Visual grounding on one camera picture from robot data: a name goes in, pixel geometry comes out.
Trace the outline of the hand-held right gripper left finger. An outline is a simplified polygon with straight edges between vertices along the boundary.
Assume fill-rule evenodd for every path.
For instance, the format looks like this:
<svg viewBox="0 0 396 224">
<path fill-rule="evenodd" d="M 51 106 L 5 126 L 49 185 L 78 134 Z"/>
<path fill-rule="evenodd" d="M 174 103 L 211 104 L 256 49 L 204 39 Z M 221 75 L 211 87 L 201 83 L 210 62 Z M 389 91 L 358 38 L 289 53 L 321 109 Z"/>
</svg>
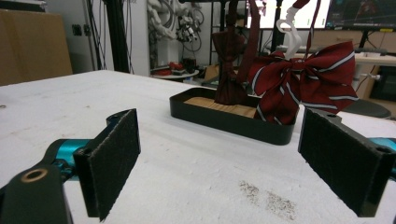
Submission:
<svg viewBox="0 0 396 224">
<path fill-rule="evenodd" d="M 106 118 L 93 139 L 59 139 L 49 145 L 46 162 L 58 167 L 63 181 L 80 184 L 89 217 L 103 221 L 120 196 L 141 152 L 137 111 Z"/>
</svg>

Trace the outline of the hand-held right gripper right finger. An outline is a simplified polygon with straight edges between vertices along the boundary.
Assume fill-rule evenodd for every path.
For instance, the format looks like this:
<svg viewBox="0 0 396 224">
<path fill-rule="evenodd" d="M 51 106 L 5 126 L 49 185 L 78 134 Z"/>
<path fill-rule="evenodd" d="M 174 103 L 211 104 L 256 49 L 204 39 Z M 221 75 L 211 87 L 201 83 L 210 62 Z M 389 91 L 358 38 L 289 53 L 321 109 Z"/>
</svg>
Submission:
<svg viewBox="0 0 396 224">
<path fill-rule="evenodd" d="M 298 152 L 358 217 L 374 217 L 396 152 L 355 132 L 332 113 L 307 108 Z"/>
</svg>

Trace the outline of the striped dark red bow tie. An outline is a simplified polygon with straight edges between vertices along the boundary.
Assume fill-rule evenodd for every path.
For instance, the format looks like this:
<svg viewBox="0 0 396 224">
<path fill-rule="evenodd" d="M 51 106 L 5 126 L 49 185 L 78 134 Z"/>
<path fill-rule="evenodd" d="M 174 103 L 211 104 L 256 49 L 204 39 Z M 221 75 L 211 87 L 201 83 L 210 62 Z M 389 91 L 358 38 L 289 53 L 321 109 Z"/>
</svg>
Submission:
<svg viewBox="0 0 396 224">
<path fill-rule="evenodd" d="M 352 88 L 354 74 L 355 51 L 350 42 L 303 58 L 288 59 L 279 51 L 258 57 L 247 75 L 260 97 L 254 118 L 291 125 L 301 105 L 336 114 L 358 100 Z"/>
</svg>

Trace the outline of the black rack with wooden tray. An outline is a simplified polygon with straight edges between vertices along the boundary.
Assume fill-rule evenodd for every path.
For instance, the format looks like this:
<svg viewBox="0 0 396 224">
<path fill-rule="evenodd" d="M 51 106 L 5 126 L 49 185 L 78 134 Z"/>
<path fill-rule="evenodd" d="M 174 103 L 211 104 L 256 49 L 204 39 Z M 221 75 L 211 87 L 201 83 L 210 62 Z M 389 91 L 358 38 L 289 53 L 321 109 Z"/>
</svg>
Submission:
<svg viewBox="0 0 396 224">
<path fill-rule="evenodd" d="M 235 133 L 273 145 L 290 142 L 294 124 L 278 125 L 254 114 L 259 99 L 249 96 L 238 105 L 222 105 L 215 102 L 217 89 L 191 88 L 170 98 L 171 116 L 228 133 Z"/>
</svg>

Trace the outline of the plain dark red bow tie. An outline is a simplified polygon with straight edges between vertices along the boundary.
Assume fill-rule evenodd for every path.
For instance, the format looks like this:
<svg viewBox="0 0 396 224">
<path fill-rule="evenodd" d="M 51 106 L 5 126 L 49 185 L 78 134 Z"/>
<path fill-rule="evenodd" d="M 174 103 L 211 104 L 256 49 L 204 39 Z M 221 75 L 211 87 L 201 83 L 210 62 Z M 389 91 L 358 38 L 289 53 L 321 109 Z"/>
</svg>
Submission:
<svg viewBox="0 0 396 224">
<path fill-rule="evenodd" d="M 248 0 L 251 24 L 247 46 L 245 39 L 235 32 L 238 0 L 229 3 L 226 30 L 212 35 L 213 43 L 221 60 L 221 76 L 217 87 L 215 102 L 222 105 L 238 105 L 248 97 L 244 83 L 256 57 L 260 32 L 260 13 L 255 0 Z"/>
</svg>

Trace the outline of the black round stool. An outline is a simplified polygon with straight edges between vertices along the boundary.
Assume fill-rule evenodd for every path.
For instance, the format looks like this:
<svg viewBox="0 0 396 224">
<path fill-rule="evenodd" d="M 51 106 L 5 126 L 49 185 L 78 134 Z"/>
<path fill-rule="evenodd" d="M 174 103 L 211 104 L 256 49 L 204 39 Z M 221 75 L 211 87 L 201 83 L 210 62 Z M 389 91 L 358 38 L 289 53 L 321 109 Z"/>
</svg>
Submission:
<svg viewBox="0 0 396 224">
<path fill-rule="evenodd" d="M 363 99 L 347 106 L 343 109 L 343 112 L 381 119 L 387 119 L 391 116 L 391 112 L 384 106 Z"/>
</svg>

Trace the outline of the white foam mat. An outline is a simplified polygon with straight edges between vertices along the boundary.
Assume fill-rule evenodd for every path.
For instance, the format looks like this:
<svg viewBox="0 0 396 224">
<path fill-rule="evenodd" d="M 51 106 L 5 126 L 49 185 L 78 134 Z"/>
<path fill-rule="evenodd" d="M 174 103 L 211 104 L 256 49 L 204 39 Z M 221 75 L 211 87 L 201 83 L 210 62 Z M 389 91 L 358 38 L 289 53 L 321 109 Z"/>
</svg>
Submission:
<svg viewBox="0 0 396 224">
<path fill-rule="evenodd" d="M 183 83 L 95 71 L 0 87 L 0 187 L 55 140 L 93 138 L 137 112 L 141 152 L 105 224 L 393 224 L 396 182 L 376 215 L 355 215 L 296 141 L 275 146 L 175 119 Z"/>
</svg>

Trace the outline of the white desk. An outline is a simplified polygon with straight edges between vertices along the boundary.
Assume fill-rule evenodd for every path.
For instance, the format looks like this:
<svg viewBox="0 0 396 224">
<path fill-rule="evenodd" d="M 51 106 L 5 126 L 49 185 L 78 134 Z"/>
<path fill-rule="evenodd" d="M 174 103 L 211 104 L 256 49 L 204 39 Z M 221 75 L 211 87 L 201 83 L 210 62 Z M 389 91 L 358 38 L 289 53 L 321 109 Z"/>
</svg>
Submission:
<svg viewBox="0 0 396 224">
<path fill-rule="evenodd" d="M 361 64 L 373 64 L 381 66 L 396 66 L 396 57 L 390 55 L 381 56 L 374 52 L 361 52 L 355 54 L 355 62 Z"/>
</svg>

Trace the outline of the round white table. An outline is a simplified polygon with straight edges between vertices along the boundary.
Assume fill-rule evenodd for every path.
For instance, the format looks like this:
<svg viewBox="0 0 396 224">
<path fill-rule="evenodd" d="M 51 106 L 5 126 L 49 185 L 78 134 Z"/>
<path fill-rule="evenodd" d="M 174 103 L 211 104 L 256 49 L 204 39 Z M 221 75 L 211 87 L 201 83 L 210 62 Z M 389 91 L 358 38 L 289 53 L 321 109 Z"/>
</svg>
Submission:
<svg viewBox="0 0 396 224">
<path fill-rule="evenodd" d="M 199 73 L 196 69 L 187 69 L 182 63 L 170 62 L 150 70 L 150 75 L 161 79 L 183 79 L 194 77 Z"/>
</svg>

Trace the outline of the brown cardboard board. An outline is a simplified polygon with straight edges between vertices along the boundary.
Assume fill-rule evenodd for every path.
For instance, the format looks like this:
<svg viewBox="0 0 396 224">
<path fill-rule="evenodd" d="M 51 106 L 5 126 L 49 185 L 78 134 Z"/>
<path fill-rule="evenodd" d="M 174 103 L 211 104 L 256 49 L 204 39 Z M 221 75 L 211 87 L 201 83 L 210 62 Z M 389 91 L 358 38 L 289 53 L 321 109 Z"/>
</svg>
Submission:
<svg viewBox="0 0 396 224">
<path fill-rule="evenodd" d="M 0 86 L 72 74 L 61 15 L 0 9 Z"/>
</svg>

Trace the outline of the dark computer monitor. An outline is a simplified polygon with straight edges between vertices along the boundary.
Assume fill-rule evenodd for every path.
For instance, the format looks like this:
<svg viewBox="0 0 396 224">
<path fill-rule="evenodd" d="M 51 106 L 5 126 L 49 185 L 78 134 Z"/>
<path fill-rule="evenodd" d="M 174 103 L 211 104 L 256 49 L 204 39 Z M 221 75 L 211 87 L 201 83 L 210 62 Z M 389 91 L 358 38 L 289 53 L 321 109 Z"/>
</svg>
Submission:
<svg viewBox="0 0 396 224">
<path fill-rule="evenodd" d="M 396 32 L 396 0 L 331 0 L 325 28 Z"/>
</svg>

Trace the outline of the bright computer monitor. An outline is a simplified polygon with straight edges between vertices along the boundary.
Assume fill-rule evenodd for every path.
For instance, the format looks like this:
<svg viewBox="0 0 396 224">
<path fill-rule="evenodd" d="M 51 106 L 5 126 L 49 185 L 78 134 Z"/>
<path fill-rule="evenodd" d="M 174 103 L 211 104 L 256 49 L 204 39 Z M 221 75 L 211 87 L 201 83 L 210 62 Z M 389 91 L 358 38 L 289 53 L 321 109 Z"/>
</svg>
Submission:
<svg viewBox="0 0 396 224">
<path fill-rule="evenodd" d="M 287 16 L 287 10 L 297 0 L 282 0 L 280 7 L 280 19 L 284 20 Z M 313 21 L 313 16 L 317 8 L 318 0 L 310 0 L 304 7 L 298 10 L 294 16 L 293 24 L 298 29 L 309 29 Z M 269 30 L 274 28 L 276 18 L 276 0 L 255 0 L 256 6 L 261 16 L 260 28 Z M 331 0 L 321 0 L 318 15 L 314 27 L 323 29 L 326 24 L 328 11 Z"/>
</svg>

